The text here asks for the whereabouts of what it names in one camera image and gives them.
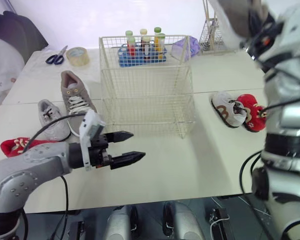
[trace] white wire basket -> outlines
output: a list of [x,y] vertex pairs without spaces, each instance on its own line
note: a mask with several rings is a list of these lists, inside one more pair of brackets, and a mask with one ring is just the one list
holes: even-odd
[[191,94],[108,98],[103,100],[106,132],[128,131],[136,136],[178,134],[181,138],[195,123]]
[[104,99],[193,94],[187,65],[102,69],[101,86]]
[[183,138],[195,123],[189,36],[167,35],[159,50],[155,36],[147,49],[134,37],[134,55],[125,36],[99,41],[105,131]]

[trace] sneaker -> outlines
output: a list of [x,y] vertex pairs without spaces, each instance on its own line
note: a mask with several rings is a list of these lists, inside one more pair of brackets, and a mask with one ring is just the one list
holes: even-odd
[[237,101],[241,102],[246,110],[246,119],[243,123],[244,127],[253,133],[257,133],[266,127],[266,116],[264,112],[260,116],[260,111],[264,109],[264,106],[258,104],[256,98],[251,94],[243,94],[237,98]]
[[[89,109],[97,112],[91,102],[84,83],[72,71],[61,73],[61,92],[68,115],[86,113]],[[85,116],[75,116],[67,119],[71,132],[79,137],[79,127]]]
[[[28,137],[17,137],[16,139],[6,140],[0,144],[0,148],[8,158],[18,156],[23,153],[26,145],[29,142],[29,139],[30,138]],[[33,148],[34,146],[47,143],[55,143],[55,141],[34,140],[30,144],[29,149]]]
[[[38,112],[42,127],[62,117],[60,109],[47,99],[43,99],[38,103]],[[56,142],[64,141],[71,135],[66,119],[51,125],[43,133],[49,141]]]
[[234,100],[226,91],[215,93],[211,104],[228,127],[237,128],[244,123],[247,113],[243,104]]

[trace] black cable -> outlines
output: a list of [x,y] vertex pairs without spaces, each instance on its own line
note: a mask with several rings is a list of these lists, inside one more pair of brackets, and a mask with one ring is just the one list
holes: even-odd
[[62,217],[60,218],[59,222],[57,223],[57,225],[56,225],[56,227],[55,227],[55,229],[53,231],[53,233],[51,234],[51,237],[49,238],[50,240],[55,239],[57,231],[58,231],[58,229],[60,227],[60,224],[62,223],[62,220],[64,219],[64,217],[65,217],[65,215],[62,215]]
[[67,227],[67,221],[68,221],[68,211],[69,211],[69,191],[68,191],[68,184],[64,176],[61,176],[63,183],[64,183],[64,188],[65,188],[65,212],[64,212],[64,225],[63,225],[63,230],[62,234],[60,237],[60,240],[63,239],[65,232],[66,232],[66,227]]
[[250,174],[251,174],[251,176],[252,176],[252,172],[254,170],[254,167],[255,167],[256,163],[259,161],[260,158],[261,158],[261,154],[259,154],[256,157],[256,159],[253,161],[253,163],[251,164],[251,167],[250,167]]
[[293,75],[292,73],[286,71],[286,70],[283,70],[281,68],[277,68],[273,63],[270,63],[270,62],[264,62],[264,61],[260,61],[259,58],[255,57],[254,60],[256,62],[258,62],[260,65],[262,65],[263,67],[267,67],[267,68],[270,68],[270,69],[273,69],[275,72],[277,73],[282,73],[294,80],[296,80],[296,82],[300,85],[300,78],[297,77],[296,75]]
[[59,122],[63,119],[68,119],[68,118],[73,118],[73,117],[77,117],[77,116],[84,116],[86,115],[85,113],[77,113],[77,114],[71,114],[71,115],[67,115],[67,116],[62,116],[56,120],[53,120],[52,122],[48,123],[47,125],[43,126],[27,143],[27,145],[25,146],[25,148],[23,149],[22,153],[25,153],[28,149],[30,144],[32,144],[32,142],[36,139],[36,137],[38,137],[41,133],[43,133],[46,129],[48,129],[51,125],[55,124],[56,122]]
[[[73,118],[73,117],[77,117],[77,116],[85,116],[85,113],[77,113],[77,114],[70,114],[67,116],[62,116],[56,120],[53,120],[52,122],[48,123],[47,125],[43,126],[27,143],[27,145],[25,146],[25,148],[23,149],[22,153],[25,153],[28,149],[30,144],[32,144],[32,142],[36,139],[36,137],[38,137],[41,133],[43,133],[46,129],[48,129],[51,125],[55,124],[56,122],[59,122],[63,119],[68,119],[68,118]],[[62,234],[61,234],[61,240],[65,235],[66,232],[66,227],[67,227],[67,222],[68,222],[68,211],[69,211],[69,192],[68,192],[68,184],[66,179],[63,176],[60,176],[60,178],[63,180],[64,183],[64,188],[65,188],[65,212],[64,215],[62,216],[62,218],[60,219],[60,221],[58,222],[54,232],[52,233],[50,240],[53,240],[55,238],[55,235],[57,234],[57,230],[61,224],[61,221],[63,218],[64,219],[64,225],[63,225],[63,230],[62,230]],[[24,213],[24,210],[21,212],[23,219],[24,219],[24,237],[23,240],[27,240],[28,237],[28,220],[27,220],[27,216]]]
[[245,198],[245,200],[247,201],[247,203],[249,203],[249,207],[251,209],[251,211],[253,212],[256,220],[258,221],[258,223],[260,224],[260,226],[262,227],[264,233],[266,234],[267,236],[267,239],[268,240],[274,240],[274,238],[271,236],[270,232],[268,231],[268,229],[266,228],[266,226],[264,225],[264,223],[262,222],[262,220],[260,219],[257,211],[255,210],[255,207],[254,205],[251,203],[250,199],[248,198],[245,190],[244,190],[244,186],[243,186],[243,183],[242,183],[242,176],[243,176],[243,173],[244,173],[244,169],[245,169],[245,166],[247,165],[247,163],[256,155],[260,154],[261,151],[257,151],[256,153],[252,154],[251,156],[249,156],[242,164],[241,166],[241,169],[240,169],[240,174],[239,174],[239,183],[240,183],[240,188],[241,188],[241,191],[242,191],[242,194],[243,194],[243,197]]
[[25,210],[23,208],[21,210],[21,215],[22,215],[23,222],[24,222],[23,240],[27,240],[27,238],[28,238],[28,232],[29,232],[29,223],[28,223],[28,218],[27,218],[26,212],[25,212]]
[[274,108],[277,108],[277,107],[283,107],[283,106],[286,106],[286,105],[289,105],[289,104],[295,104],[295,103],[298,103],[298,102],[300,102],[300,98],[267,106],[259,112],[259,116],[261,116],[264,112],[268,111],[269,109],[274,109]]
[[[271,28],[267,29],[265,32],[270,32],[271,31]],[[281,69],[281,68],[277,68],[274,64],[270,63],[270,62],[262,62],[259,60],[258,57],[256,57],[256,51],[255,51],[255,44],[258,40],[258,38],[261,36],[261,34],[263,34],[264,32],[260,32],[259,34],[257,34],[250,42],[249,44],[249,49],[250,49],[250,52],[251,54],[254,56],[254,60],[256,62],[258,62],[260,65],[262,65],[263,67],[268,67],[270,69],[273,69],[274,71],[276,71],[277,73],[282,73],[294,80],[297,81],[298,84],[300,84],[300,78],[291,74],[290,72],[284,70],[284,69]],[[289,104],[294,104],[294,103],[298,103],[300,102],[300,98],[297,98],[297,99],[294,99],[294,100],[290,100],[290,101],[286,101],[286,102],[281,102],[281,103],[278,103],[278,104],[274,104],[274,105],[271,105],[271,106],[268,106],[268,107],[265,107],[264,109],[262,109],[260,112],[259,112],[259,116],[262,116],[262,114],[264,112],[266,112],[267,110],[270,110],[270,109],[273,109],[273,108],[277,108],[277,107],[283,107],[283,106],[286,106],[286,105],[289,105]]]

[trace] red shoe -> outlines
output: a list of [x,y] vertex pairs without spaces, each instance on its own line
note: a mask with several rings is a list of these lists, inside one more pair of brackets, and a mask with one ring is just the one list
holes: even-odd
[[246,119],[243,125],[248,131],[257,133],[266,127],[266,112],[260,116],[260,111],[265,107],[259,105],[253,95],[242,94],[237,101],[241,102],[246,110]]
[[[0,144],[0,148],[2,152],[7,157],[14,157],[22,154],[23,150],[25,149],[26,145],[29,142],[29,137],[17,137],[16,139],[10,139],[2,142]],[[29,149],[40,144],[46,144],[46,143],[56,143],[55,141],[46,141],[46,140],[34,140],[30,146]]]

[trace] tape roll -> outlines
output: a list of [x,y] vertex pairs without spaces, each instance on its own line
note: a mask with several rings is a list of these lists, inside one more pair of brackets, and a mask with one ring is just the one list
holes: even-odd
[[66,58],[69,60],[70,64],[73,66],[83,66],[89,63],[89,56],[87,49],[84,47],[74,47],[70,48],[65,53]]

